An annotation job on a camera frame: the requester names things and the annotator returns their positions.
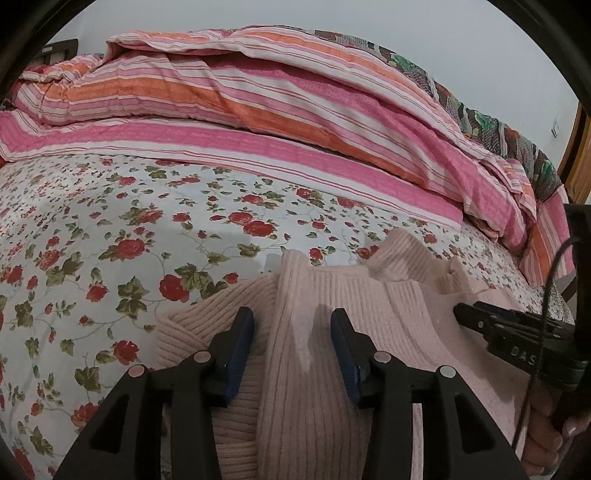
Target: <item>floral bed sheet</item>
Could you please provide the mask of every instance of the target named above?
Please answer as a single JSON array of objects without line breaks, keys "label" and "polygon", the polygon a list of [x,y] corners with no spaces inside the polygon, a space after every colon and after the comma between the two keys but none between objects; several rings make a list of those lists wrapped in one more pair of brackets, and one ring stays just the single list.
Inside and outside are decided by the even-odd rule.
[{"label": "floral bed sheet", "polygon": [[[156,367],[156,315],[276,269],[286,248],[313,265],[363,262],[396,227],[539,311],[540,289],[469,223],[455,231],[346,195],[170,160],[88,154],[5,165],[2,437],[29,478],[51,478],[126,369]],[[551,312],[570,315],[557,295]]]}]

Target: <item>folded blanket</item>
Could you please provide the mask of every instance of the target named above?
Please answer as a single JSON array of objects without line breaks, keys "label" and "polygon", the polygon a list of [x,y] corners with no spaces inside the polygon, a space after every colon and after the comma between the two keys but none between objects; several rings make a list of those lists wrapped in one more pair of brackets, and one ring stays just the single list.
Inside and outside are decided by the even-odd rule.
[{"label": "folded blanket", "polygon": [[[282,27],[132,32],[108,45],[105,59],[71,82],[24,76],[13,103],[50,125],[164,115],[329,148],[461,202],[484,233],[525,254],[521,269],[533,284],[568,237],[558,214],[537,236],[543,244],[533,242],[537,205],[521,163],[467,139],[439,103],[365,51]],[[558,273],[572,268],[567,256]]]},{"label": "folded blanket", "polygon": [[[457,258],[435,259],[394,229],[365,265],[311,267],[284,253],[280,273],[240,281],[191,309],[158,319],[157,356],[178,364],[227,329],[239,306],[255,315],[256,333],[240,392],[213,412],[226,479],[361,477],[371,412],[346,396],[330,340],[330,314],[342,307],[356,330],[408,366],[453,365],[507,439],[515,431],[527,375],[490,355],[482,337],[460,327],[459,301],[518,308],[506,290],[488,290]],[[414,411],[413,479],[422,478],[422,423]]]}]

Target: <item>striped blanket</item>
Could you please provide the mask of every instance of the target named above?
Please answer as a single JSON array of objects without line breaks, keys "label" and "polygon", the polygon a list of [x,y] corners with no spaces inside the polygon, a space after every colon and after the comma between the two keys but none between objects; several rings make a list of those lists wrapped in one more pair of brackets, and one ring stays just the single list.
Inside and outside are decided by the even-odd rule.
[{"label": "striped blanket", "polygon": [[[518,160],[466,138],[409,78],[368,52],[302,31],[117,35],[103,60],[84,56],[26,72],[11,100],[20,112],[5,112],[2,120],[13,125],[32,125],[25,116],[16,118],[25,114],[53,127],[158,115],[274,134],[347,155],[461,203],[484,233],[521,257],[532,284],[543,282],[568,237],[563,188],[537,204]],[[0,131],[0,154],[15,160],[26,152],[9,146],[6,130]],[[42,150],[39,143],[31,147]],[[559,274],[572,268],[567,257]]]}]

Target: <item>bed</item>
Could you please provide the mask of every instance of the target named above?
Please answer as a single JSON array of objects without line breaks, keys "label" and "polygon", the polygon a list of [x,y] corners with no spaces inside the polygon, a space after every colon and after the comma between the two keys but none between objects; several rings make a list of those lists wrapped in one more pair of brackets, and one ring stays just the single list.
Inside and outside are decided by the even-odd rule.
[{"label": "bed", "polygon": [[[208,55],[212,61],[195,69],[206,72],[208,91],[243,92],[238,79],[247,79],[254,102],[249,75],[270,72],[265,62],[282,57],[259,48],[266,57],[241,62],[252,59],[255,46],[270,45],[262,38],[278,36],[286,50],[291,39],[335,55],[316,71],[299,57],[272,70],[283,89],[301,89],[297,97],[289,90],[291,103],[277,97],[277,104],[265,104],[276,115],[277,105],[290,107],[284,122],[299,115],[321,128],[302,122],[289,129],[277,117],[246,114],[244,103],[240,109],[213,97],[200,103],[185,96],[171,106],[143,92],[100,99],[60,94],[50,103],[52,89],[109,81],[109,72],[138,69],[135,62],[154,68],[162,59],[177,61],[170,71],[178,73],[194,67],[188,59]],[[337,59],[348,69],[339,70]],[[376,72],[392,83],[370,84]],[[321,91],[325,109],[307,110],[311,96],[302,92],[318,85],[314,75],[321,74],[322,85],[334,90]],[[290,83],[294,77],[302,83]],[[367,95],[394,84],[400,87],[389,95],[398,103],[388,114],[414,143],[404,144],[399,161],[386,163],[381,152],[393,147],[375,125],[375,138],[364,136],[361,114],[385,102],[367,103]],[[343,118],[328,105],[343,85],[350,108],[363,106],[347,118],[357,128],[342,123],[339,130],[328,113],[319,121],[322,112]],[[25,71],[11,103],[0,112],[0,157],[7,161],[0,168],[0,432],[29,478],[51,478],[130,365],[157,367],[159,315],[276,270],[285,249],[306,252],[312,265],[357,264],[391,229],[403,228],[437,258],[461,258],[471,275],[510,289],[524,309],[539,312],[541,250],[551,258],[549,245],[556,248],[567,235],[556,208],[564,188],[535,145],[466,108],[408,60],[346,35],[284,27],[119,35],[104,59],[79,56]],[[412,116],[421,121],[403,123]],[[418,130],[425,125],[438,134],[426,140]],[[424,142],[419,153],[417,142]],[[433,153],[441,145],[477,174],[453,173],[445,163],[451,157]],[[428,161],[411,168],[419,157]],[[454,181],[434,180],[441,171]],[[477,181],[482,197],[467,196],[466,182]],[[500,225],[507,210],[504,203],[502,214],[486,207],[489,198],[510,204],[515,223]],[[561,269],[572,269],[569,258]],[[572,320],[556,291],[551,313]],[[169,476],[164,461],[163,477]]]}]

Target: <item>wire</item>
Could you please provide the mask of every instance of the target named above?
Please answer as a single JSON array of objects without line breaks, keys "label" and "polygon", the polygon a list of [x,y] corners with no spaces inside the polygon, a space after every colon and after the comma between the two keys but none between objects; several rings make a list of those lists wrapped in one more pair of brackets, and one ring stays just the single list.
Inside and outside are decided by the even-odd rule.
[{"label": "wire", "polygon": [[519,420],[517,420],[517,429],[515,430],[515,435],[513,436],[513,443],[511,447],[514,451],[517,452],[517,445],[521,438],[521,431],[523,430],[523,424],[525,422],[525,415],[527,413],[527,405],[530,402],[531,390],[534,387],[536,380],[540,376],[540,371],[542,370],[542,364],[544,363],[544,335],[546,333],[546,326],[548,325],[548,310],[550,309],[550,291],[552,289],[552,282],[554,280],[554,276],[556,275],[556,270],[558,270],[558,265],[560,263],[560,259],[564,255],[564,253],[572,247],[574,244],[580,242],[581,239],[572,236],[567,241],[565,241],[554,256],[554,260],[552,265],[550,266],[550,271],[548,272],[548,277],[546,278],[546,283],[544,285],[544,299],[542,300],[542,315],[541,315],[541,329],[540,329],[540,337],[538,338],[538,358],[535,363],[534,373],[530,376],[530,381],[527,385],[527,389],[525,390],[525,397],[523,399],[523,403],[521,404],[521,411],[519,412]]}]

